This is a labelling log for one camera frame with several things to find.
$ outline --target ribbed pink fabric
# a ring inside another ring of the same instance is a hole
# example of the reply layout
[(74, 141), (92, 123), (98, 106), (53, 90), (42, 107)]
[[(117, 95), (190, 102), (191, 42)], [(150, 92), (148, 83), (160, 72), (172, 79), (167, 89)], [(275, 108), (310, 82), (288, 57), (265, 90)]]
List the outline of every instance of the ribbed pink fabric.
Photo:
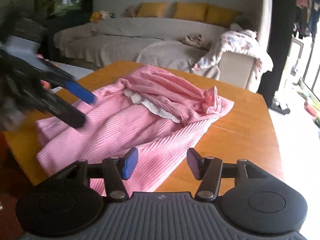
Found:
[[(182, 122), (175, 123), (143, 105), (132, 104), (123, 94), (125, 88), (138, 92)], [(129, 194), (155, 191), (186, 157), (187, 149), (194, 147), (209, 126), (234, 104), (219, 97), (216, 87), (204, 91), (150, 65), (94, 94), (98, 97), (94, 106), (83, 101), (75, 103), (87, 116), (81, 129), (75, 130), (56, 117), (37, 121), (39, 140), (45, 144), (37, 159), (52, 175), (79, 159), (100, 163), (137, 147), (139, 163), (131, 179), (124, 182)], [(105, 195), (102, 179), (92, 179), (91, 187)]]

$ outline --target patterned cloth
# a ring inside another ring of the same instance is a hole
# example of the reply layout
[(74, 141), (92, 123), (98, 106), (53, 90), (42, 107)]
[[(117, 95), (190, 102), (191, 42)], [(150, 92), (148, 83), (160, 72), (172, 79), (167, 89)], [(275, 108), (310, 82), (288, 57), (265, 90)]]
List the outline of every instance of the patterned cloth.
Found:
[(253, 68), (256, 82), (249, 82), (248, 87), (248, 90), (256, 92), (262, 74), (267, 71), (272, 71), (273, 62), (268, 53), (261, 49), (250, 30), (240, 32), (227, 31), (223, 33), (217, 44), (212, 46), (210, 51), (194, 64), (193, 69), (207, 69), (218, 66), (223, 53), (227, 51), (248, 55), (256, 59)]
[[(153, 114), (142, 104), (133, 104), (124, 94), (125, 89), (139, 93), (181, 122)], [(83, 128), (75, 130), (56, 117), (37, 121), (44, 144), (37, 159), (52, 175), (79, 159), (100, 163), (137, 147), (138, 165), (131, 179), (124, 181), (129, 194), (156, 190), (186, 157), (188, 148), (194, 147), (209, 126), (234, 104), (218, 96), (216, 87), (205, 91), (150, 65), (94, 94), (98, 97), (94, 106), (83, 101), (74, 104), (86, 114)], [(105, 195), (102, 179), (92, 179), (91, 187)]]

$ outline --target wooden table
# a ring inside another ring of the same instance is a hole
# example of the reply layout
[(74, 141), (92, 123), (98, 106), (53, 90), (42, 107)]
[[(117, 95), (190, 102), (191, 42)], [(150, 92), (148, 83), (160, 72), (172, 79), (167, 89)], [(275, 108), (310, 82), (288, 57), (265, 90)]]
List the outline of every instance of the wooden table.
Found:
[[(141, 64), (118, 61), (84, 78), (79, 83), (90, 91), (115, 82), (118, 78), (139, 68)], [(218, 94), (235, 102), (231, 112), (211, 125), (195, 149), (202, 156), (215, 156), (224, 162), (235, 163), (238, 159), (248, 159), (272, 175), (283, 180), (279, 146), (267, 106), (259, 94), (190, 73), (168, 69), (202, 89), (217, 86)], [(73, 103), (75, 96), (66, 90), (57, 93)], [(33, 185), (44, 180), (47, 175), (36, 160), (41, 147), (37, 142), (35, 121), (49, 117), (49, 114), (32, 112), (17, 132), (6, 132), (5, 137), (14, 157)], [(159, 187), (158, 191), (196, 192), (196, 181), (186, 160)], [(223, 179), (220, 194), (233, 187), (232, 179)]]

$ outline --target cushion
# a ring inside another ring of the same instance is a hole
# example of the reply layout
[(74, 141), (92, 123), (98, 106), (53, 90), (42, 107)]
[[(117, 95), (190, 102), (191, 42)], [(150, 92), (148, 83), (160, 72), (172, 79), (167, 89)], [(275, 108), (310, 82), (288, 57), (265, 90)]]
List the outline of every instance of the cushion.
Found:
[(165, 2), (144, 2), (137, 14), (137, 17), (161, 17), (167, 3)]
[(229, 10), (217, 6), (209, 6), (205, 22), (209, 24), (229, 27), (234, 18), (241, 12)]
[(173, 19), (204, 22), (208, 4), (178, 2)]

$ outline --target white floor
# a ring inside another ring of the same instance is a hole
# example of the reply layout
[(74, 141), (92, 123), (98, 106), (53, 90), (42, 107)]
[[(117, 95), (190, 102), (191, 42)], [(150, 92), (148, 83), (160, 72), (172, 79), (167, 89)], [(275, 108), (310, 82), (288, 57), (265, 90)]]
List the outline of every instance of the white floor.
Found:
[(285, 182), (308, 203), (308, 215), (300, 233), (308, 240), (319, 240), (320, 129), (304, 109), (304, 99), (293, 88), (286, 90), (286, 100), (290, 114), (283, 116), (269, 111), (278, 138)]

